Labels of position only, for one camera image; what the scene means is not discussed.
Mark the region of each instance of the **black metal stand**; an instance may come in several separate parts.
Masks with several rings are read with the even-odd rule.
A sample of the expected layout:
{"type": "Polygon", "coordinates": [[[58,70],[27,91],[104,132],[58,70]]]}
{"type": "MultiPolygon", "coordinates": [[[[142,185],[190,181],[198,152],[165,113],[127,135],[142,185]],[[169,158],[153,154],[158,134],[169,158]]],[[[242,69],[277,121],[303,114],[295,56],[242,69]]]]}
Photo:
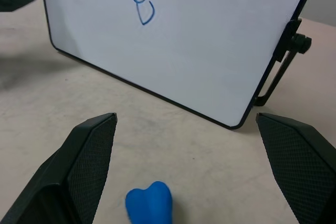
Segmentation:
{"type": "Polygon", "coordinates": [[[291,39],[291,41],[288,45],[288,48],[287,48],[288,54],[285,57],[284,61],[282,62],[281,67],[278,70],[277,74],[275,75],[275,77],[274,77],[271,85],[269,86],[266,94],[263,95],[262,97],[257,97],[254,106],[264,106],[266,104],[267,100],[269,99],[269,97],[273,93],[274,89],[278,85],[279,81],[281,80],[282,76],[286,72],[288,66],[293,61],[295,55],[297,53],[299,53],[299,54],[306,53],[309,50],[310,46],[311,46],[311,38],[306,37],[305,35],[302,35],[302,34],[295,33],[295,35],[292,37],[292,39],[291,39]]]}

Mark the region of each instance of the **whiteboard stand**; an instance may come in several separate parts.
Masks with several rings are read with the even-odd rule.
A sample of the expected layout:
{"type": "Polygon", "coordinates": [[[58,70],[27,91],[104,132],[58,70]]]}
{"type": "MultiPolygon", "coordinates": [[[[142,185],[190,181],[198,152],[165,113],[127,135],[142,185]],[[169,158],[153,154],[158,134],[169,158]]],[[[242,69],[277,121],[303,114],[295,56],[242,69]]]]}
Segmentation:
{"type": "Polygon", "coordinates": [[[276,60],[282,62],[284,58],[284,54],[288,51],[284,61],[281,64],[277,74],[275,75],[271,85],[269,86],[268,90],[266,91],[265,95],[262,97],[257,97],[254,103],[254,106],[264,106],[268,101],[269,97],[272,95],[274,89],[278,85],[279,81],[281,80],[282,76],[286,72],[287,68],[293,61],[295,55],[305,54],[309,48],[311,47],[312,39],[306,37],[303,34],[297,34],[296,31],[298,30],[302,20],[295,19],[291,20],[287,26],[285,31],[282,34],[278,47],[275,50],[275,56],[277,57],[276,60]]]}
{"type": "Polygon", "coordinates": [[[195,109],[192,109],[192,107],[184,105],[183,103],[179,103],[178,101],[175,101],[173,99],[168,98],[167,96],[160,94],[159,92],[155,92],[152,91],[151,89],[148,89],[146,87],[142,87],[140,84],[132,82],[130,80],[128,80],[127,78],[124,78],[123,76],[119,76],[118,74],[114,74],[113,72],[106,70],[106,69],[102,69],[101,67],[97,66],[96,64],[89,62],[86,59],[82,59],[79,58],[69,52],[66,52],[65,50],[59,49],[57,48],[54,44],[53,41],[51,39],[51,29],[50,29],[50,22],[49,22],[49,17],[48,17],[48,12],[47,12],[47,6],[46,6],[46,0],[44,0],[45,2],[45,11],[46,11],[46,15],[47,15],[47,20],[48,20],[48,27],[49,27],[49,35],[50,35],[50,40],[51,43],[53,44],[53,46],[55,47],[55,49],[57,49],[60,52],[63,52],[67,55],[70,55],[74,58],[76,58],[77,60],[80,60],[84,63],[88,63],[89,65],[93,66],[94,68],[98,68],[99,70],[127,83],[130,84],[134,87],[139,88],[140,90],[143,90],[149,94],[152,94],[158,98],[161,98],[167,102],[170,102],[176,106],[179,106],[180,108],[183,108],[191,113],[194,113],[202,118],[205,118],[213,123],[216,123],[220,126],[223,126],[225,128],[228,128],[230,130],[234,130],[234,129],[238,129],[240,128],[243,123],[245,122],[250,110],[252,109],[253,106],[264,106],[267,102],[267,100],[269,99],[269,97],[271,96],[272,92],[274,91],[274,89],[276,88],[277,84],[279,83],[279,81],[281,80],[282,76],[284,75],[284,73],[286,72],[287,68],[289,67],[290,63],[292,62],[292,60],[294,59],[295,55],[297,53],[300,54],[304,54],[306,51],[309,50],[310,46],[311,46],[311,38],[306,37],[305,35],[301,35],[301,34],[297,34],[297,30],[301,24],[301,20],[298,18],[299,14],[301,13],[305,3],[307,0],[300,0],[300,2],[298,3],[294,14],[292,15],[292,18],[290,19],[290,22],[287,23],[284,31],[282,32],[282,35],[279,39],[279,42],[277,43],[276,49],[271,57],[271,60],[269,61],[267,68],[265,70],[265,72],[263,73],[260,82],[251,98],[251,100],[249,100],[249,104],[246,108],[246,111],[244,112],[244,114],[241,117],[241,120],[238,124],[234,124],[234,125],[230,125],[230,124],[226,124],[224,122],[221,122],[218,119],[214,119],[212,116],[208,116],[202,112],[198,112],[195,109]],[[274,64],[276,61],[282,62],[283,58],[285,57],[280,69],[278,70],[276,76],[274,77],[270,87],[268,88],[267,92],[265,95],[259,97],[259,93],[263,87],[263,85],[266,82],[266,79],[268,78],[272,68],[274,67],[274,64]]]}

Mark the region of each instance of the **whiteboard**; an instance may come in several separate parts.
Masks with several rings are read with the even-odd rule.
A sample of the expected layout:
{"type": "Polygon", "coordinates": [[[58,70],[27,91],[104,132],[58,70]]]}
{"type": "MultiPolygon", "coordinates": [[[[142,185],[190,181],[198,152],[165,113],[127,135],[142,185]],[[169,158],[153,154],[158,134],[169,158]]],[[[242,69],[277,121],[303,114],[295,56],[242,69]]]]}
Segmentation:
{"type": "Polygon", "coordinates": [[[45,0],[52,44],[227,127],[300,0],[45,0]]]}

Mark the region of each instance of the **black frame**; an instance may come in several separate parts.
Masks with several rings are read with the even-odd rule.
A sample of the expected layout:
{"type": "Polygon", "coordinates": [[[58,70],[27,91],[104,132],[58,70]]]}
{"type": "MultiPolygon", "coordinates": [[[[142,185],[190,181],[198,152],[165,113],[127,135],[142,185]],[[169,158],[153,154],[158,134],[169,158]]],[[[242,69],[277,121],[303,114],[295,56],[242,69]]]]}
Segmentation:
{"type": "MultiPolygon", "coordinates": [[[[199,112],[197,112],[197,111],[195,111],[195,110],[193,110],[193,109],[190,109],[190,108],[188,108],[187,106],[184,106],[184,105],[182,105],[182,104],[180,104],[180,103],[178,103],[178,102],[175,102],[175,101],[173,101],[173,100],[171,100],[171,99],[169,99],[169,98],[167,98],[167,97],[164,97],[163,95],[160,95],[160,94],[158,94],[158,93],[155,93],[155,92],[153,92],[153,91],[151,91],[151,90],[149,90],[149,89],[146,89],[146,88],[144,88],[144,87],[142,87],[142,86],[140,86],[140,85],[137,85],[137,84],[135,84],[135,83],[133,83],[133,82],[131,82],[131,81],[128,81],[128,80],[126,80],[126,79],[124,79],[124,78],[122,78],[122,77],[120,77],[120,76],[117,76],[117,75],[115,75],[115,74],[113,74],[113,73],[110,73],[110,72],[108,72],[108,71],[106,71],[106,70],[104,70],[104,69],[102,69],[102,68],[99,68],[99,67],[97,67],[97,66],[95,66],[95,65],[93,65],[93,64],[91,64],[91,63],[89,63],[89,62],[87,62],[87,61],[84,61],[84,60],[82,60],[82,59],[80,59],[80,58],[78,58],[78,57],[76,57],[76,56],[74,56],[74,55],[71,55],[71,54],[69,54],[69,53],[67,53],[67,52],[65,52],[65,51],[63,51],[63,50],[61,50],[61,49],[58,49],[58,48],[54,45],[53,40],[52,40],[52,38],[51,38],[51,32],[50,32],[50,25],[49,25],[49,18],[48,18],[48,10],[47,10],[47,5],[46,5],[46,0],[43,0],[43,2],[44,2],[45,12],[46,12],[46,18],[47,18],[47,24],[48,24],[48,31],[49,31],[50,43],[52,44],[52,46],[53,46],[57,51],[61,52],[62,54],[64,54],[65,56],[67,56],[67,57],[69,57],[69,58],[71,58],[71,59],[74,59],[74,60],[76,60],[76,61],[79,61],[79,62],[81,62],[81,63],[84,63],[84,64],[86,64],[87,66],[90,66],[90,67],[92,67],[92,68],[94,68],[94,69],[96,69],[96,70],[99,70],[99,71],[101,71],[101,72],[103,72],[103,73],[105,73],[105,74],[108,74],[109,76],[112,76],[112,77],[114,77],[114,78],[116,78],[116,79],[118,79],[118,80],[120,80],[120,81],[122,81],[122,82],[124,82],[124,83],[127,83],[127,84],[129,84],[129,85],[131,85],[131,86],[133,86],[133,87],[135,87],[135,88],[138,88],[138,89],[140,89],[140,90],[142,90],[142,91],[144,91],[144,92],[146,92],[146,93],[148,93],[148,94],[151,94],[151,95],[153,95],[153,96],[155,96],[155,97],[157,97],[157,98],[160,98],[160,99],[162,99],[162,100],[164,100],[164,101],[166,101],[166,102],[169,102],[169,103],[171,103],[171,104],[173,104],[173,105],[175,105],[175,106],[177,106],[177,107],[180,107],[181,109],[184,109],[184,110],[186,110],[186,111],[189,111],[189,112],[191,112],[191,113],[193,113],[193,114],[195,114],[195,115],[198,115],[198,116],[200,116],[200,117],[202,117],[202,118],[204,118],[204,119],[207,119],[207,120],[210,121],[210,122],[213,122],[213,123],[215,123],[215,124],[217,124],[217,125],[219,125],[219,126],[222,126],[222,127],[226,128],[226,129],[229,129],[229,130],[236,130],[236,129],[242,127],[242,125],[245,123],[248,114],[250,113],[252,107],[253,107],[254,104],[255,104],[255,100],[257,99],[259,93],[261,92],[261,89],[263,88],[263,86],[264,86],[264,84],[265,84],[265,82],[266,82],[266,80],[267,80],[267,78],[268,78],[268,76],[269,76],[269,74],[270,74],[270,72],[271,72],[271,70],[272,70],[274,64],[275,64],[275,62],[277,61],[277,59],[278,59],[278,57],[279,57],[279,55],[278,55],[278,49],[279,49],[278,46],[279,46],[279,45],[278,45],[278,46],[276,47],[276,49],[275,49],[275,52],[273,53],[273,56],[272,56],[272,58],[271,58],[271,60],[270,60],[270,62],[269,62],[269,64],[268,64],[268,66],[267,66],[267,68],[266,68],[266,71],[265,71],[264,75],[262,76],[262,78],[261,78],[261,80],[260,80],[260,82],[259,82],[259,85],[257,86],[257,89],[256,89],[255,93],[253,94],[253,96],[252,96],[252,98],[251,98],[250,103],[248,104],[248,106],[247,106],[247,108],[246,108],[246,110],[245,110],[245,113],[243,114],[243,117],[241,118],[240,123],[237,124],[236,126],[228,126],[228,125],[226,125],[226,124],[224,124],[224,123],[221,123],[221,122],[219,122],[219,121],[217,121],[217,120],[215,120],[215,119],[210,118],[209,116],[206,116],[206,115],[204,115],[204,114],[202,114],[202,113],[199,113],[199,112]]],[[[296,19],[299,18],[299,15],[300,15],[300,13],[302,12],[302,9],[303,9],[303,7],[305,6],[306,2],[307,2],[307,0],[300,0],[300,2],[299,2],[299,4],[298,4],[297,8],[295,9],[295,11],[294,11],[294,13],[293,13],[293,16],[292,16],[291,20],[296,20],[296,19]]]]}

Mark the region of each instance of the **blue marker drawing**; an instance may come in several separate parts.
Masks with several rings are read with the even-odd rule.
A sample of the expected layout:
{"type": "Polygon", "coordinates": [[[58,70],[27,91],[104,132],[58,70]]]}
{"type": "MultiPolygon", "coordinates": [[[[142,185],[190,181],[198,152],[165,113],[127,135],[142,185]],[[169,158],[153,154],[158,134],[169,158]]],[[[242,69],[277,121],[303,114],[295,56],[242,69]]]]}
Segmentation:
{"type": "Polygon", "coordinates": [[[137,12],[138,12],[138,16],[139,16],[139,19],[140,19],[141,24],[142,24],[143,26],[144,26],[144,25],[147,25],[147,24],[152,20],[152,18],[153,18],[154,15],[155,15],[155,8],[154,8],[153,3],[149,0],[149,4],[152,6],[152,10],[153,10],[153,12],[152,12],[152,15],[150,16],[150,18],[149,18],[146,22],[144,22],[144,21],[142,20],[142,18],[141,18],[141,15],[140,15],[139,4],[142,4],[142,3],[145,2],[146,0],[133,0],[133,1],[136,3],[136,10],[137,10],[137,12]]]}

